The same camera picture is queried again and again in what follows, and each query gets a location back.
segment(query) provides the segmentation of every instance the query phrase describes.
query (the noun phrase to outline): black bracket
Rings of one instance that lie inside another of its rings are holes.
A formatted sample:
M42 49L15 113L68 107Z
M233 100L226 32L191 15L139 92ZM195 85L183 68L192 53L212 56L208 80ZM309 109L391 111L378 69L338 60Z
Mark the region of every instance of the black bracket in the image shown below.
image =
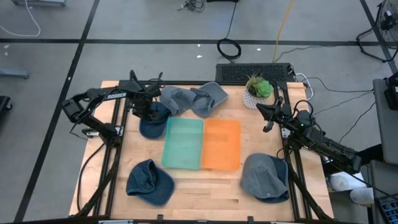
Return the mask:
M157 215L157 223L163 224L163 215Z
M248 217L248 224L254 224L254 218Z
M279 88L287 91L287 82L286 81L277 81L276 85L279 86Z

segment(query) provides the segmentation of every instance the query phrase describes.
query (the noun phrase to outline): white plant pot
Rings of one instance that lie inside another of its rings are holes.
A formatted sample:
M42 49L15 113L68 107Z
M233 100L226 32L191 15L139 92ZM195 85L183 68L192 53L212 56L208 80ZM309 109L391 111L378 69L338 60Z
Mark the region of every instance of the white plant pot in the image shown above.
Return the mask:
M264 104L267 98L258 98L258 97L254 97L252 96L248 89L244 90L243 96L242 96L242 100L243 100L243 104L252 110L256 110L256 104L258 103L262 103Z

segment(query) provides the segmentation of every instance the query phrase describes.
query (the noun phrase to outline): baseball cap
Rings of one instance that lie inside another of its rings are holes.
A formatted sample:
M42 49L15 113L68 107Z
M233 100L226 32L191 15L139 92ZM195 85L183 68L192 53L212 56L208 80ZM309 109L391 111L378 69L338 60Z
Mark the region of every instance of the baseball cap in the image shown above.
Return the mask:
M282 159L254 153L244 162L241 187L262 202L284 202L289 199L287 173L287 164Z
M174 180L152 159L138 163L130 172L126 193L153 206L165 205L174 192Z
M208 82L199 89L191 88L197 95L192 104L192 111L201 117L207 118L214 108L227 99L228 94L217 82Z
M196 94L190 90L167 86L162 90L160 102L175 115L189 110L195 97Z
M153 102L150 108L158 112L157 118L150 121L141 118L139 121L139 132L145 138L158 139L165 133L167 120L171 116L171 112L159 102Z

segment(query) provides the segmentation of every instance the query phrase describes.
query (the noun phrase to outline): green tray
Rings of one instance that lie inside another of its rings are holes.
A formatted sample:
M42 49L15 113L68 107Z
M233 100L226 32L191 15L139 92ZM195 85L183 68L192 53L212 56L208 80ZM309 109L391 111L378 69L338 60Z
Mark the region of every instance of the green tray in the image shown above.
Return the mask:
M203 145L203 120L169 118L162 165L179 169L199 169Z

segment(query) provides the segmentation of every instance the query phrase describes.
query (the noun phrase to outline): gray floor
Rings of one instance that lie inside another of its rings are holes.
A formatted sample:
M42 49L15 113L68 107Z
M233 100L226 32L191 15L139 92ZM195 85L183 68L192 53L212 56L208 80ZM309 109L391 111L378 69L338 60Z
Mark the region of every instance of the gray floor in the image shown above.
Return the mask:
M377 0L367 0L375 15ZM78 39L93 0L68 0L66 8L37 7L32 10L44 39ZM178 12L180 0L101 0L90 39L220 39L228 31L233 3L213 2L201 14ZM236 7L230 38L275 40L288 0L241 1ZM18 33L35 33L24 7L0 2L0 25ZM359 0L295 1L282 40L355 40L370 28ZM0 30L0 38L12 38ZM366 37L376 41L374 34ZM28 80L0 78L0 95L12 98L14 108L0 131L0 222L11 222L25 191L55 105L75 54L77 44L0 44L0 67L30 71ZM293 45L279 46L279 52ZM366 47L383 56L380 47ZM240 63L270 62L273 45L242 45ZM374 78L392 75L388 64L363 55L359 48L320 47L284 55L296 72L320 77L330 88L371 89ZM134 69L142 80L159 72L165 80L214 80L217 63L228 63L211 44L86 44L68 95L99 86L102 80L127 79ZM320 111L360 93L331 93L311 80ZM370 107L368 94L317 116L330 138L339 140L358 116ZM66 217L72 201L85 142L68 134L71 123L62 113L49 152L30 201L25 220ZM360 151L380 142L376 110L358 123L343 144ZM345 195L331 195L336 218L366 221L366 209Z

